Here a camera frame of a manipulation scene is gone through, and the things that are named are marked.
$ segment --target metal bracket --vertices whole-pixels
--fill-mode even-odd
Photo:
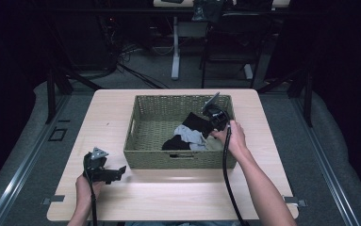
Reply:
[[[91,154],[91,160],[95,160],[95,159],[98,159],[98,158],[102,158],[102,157],[105,157],[107,156],[108,153],[95,147],[93,150],[92,150],[92,154]]]
[[[63,202],[63,199],[65,199],[65,196],[63,195],[53,196],[51,198],[44,198],[41,201],[41,204],[51,204],[51,202]]]
[[[293,204],[297,207],[306,207],[307,206],[306,200],[298,200],[297,197],[283,196],[283,200],[284,200],[284,202],[286,202],[288,204]]]

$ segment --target black cloth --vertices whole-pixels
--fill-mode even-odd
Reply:
[[[201,132],[204,138],[207,138],[214,129],[210,121],[204,120],[192,112],[189,113],[182,124],[190,130]],[[183,141],[180,135],[176,135],[162,145],[162,150],[190,150],[190,148],[188,142]]]

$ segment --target desk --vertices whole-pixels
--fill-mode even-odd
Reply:
[[[273,8],[287,8],[290,0],[273,0]],[[162,2],[161,0],[154,0],[154,7],[156,8],[192,8],[193,0],[184,0],[181,4],[177,3],[168,3]],[[179,78],[179,68],[180,68],[180,50],[178,45],[178,27],[177,17],[174,17],[173,20],[173,64],[172,64],[172,80],[177,80]],[[196,37],[203,37],[205,35],[205,30],[201,29],[200,34],[197,34]]]
[[[75,207],[76,178],[86,153],[98,147],[109,153],[106,169],[127,166],[121,181],[104,186],[97,216],[104,221],[237,219],[221,169],[130,169],[123,154],[136,95],[231,95],[235,117],[244,127],[256,162],[284,196],[292,196],[259,97],[253,89],[101,89],[95,92],[47,213],[52,221],[68,221]],[[228,171],[239,211],[257,219],[239,164]],[[288,205],[292,216],[296,206]]]

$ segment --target gray cloth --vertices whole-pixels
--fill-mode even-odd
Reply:
[[[177,126],[173,134],[179,135],[181,140],[189,143],[189,148],[192,151],[204,151],[204,150],[222,150],[223,145],[212,136],[208,136],[206,139],[201,132],[197,130],[191,130],[187,126],[181,124]]]

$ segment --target black curtain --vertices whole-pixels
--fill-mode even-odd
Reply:
[[[336,28],[336,38],[313,76],[313,89],[334,116],[361,180],[361,3]]]
[[[318,13],[318,16],[287,17],[283,19],[276,46],[271,55],[265,79],[286,76],[299,69],[313,50],[320,30],[325,26],[326,12],[338,0],[291,0],[290,12]]]
[[[33,88],[48,70],[18,4],[0,0],[0,169],[30,117]]]

